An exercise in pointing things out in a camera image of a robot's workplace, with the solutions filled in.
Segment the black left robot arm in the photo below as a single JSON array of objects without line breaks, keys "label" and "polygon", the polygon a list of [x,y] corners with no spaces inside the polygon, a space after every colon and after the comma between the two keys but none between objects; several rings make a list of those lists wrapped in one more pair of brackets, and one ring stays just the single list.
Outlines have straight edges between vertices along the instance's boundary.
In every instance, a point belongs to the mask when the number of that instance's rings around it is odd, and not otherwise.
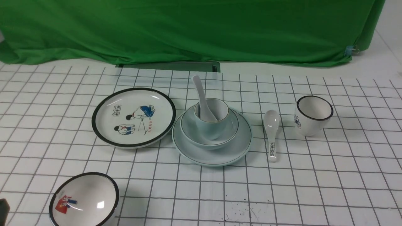
[{"label": "black left robot arm", "polygon": [[0,199],[0,226],[5,226],[10,206],[6,199]]}]

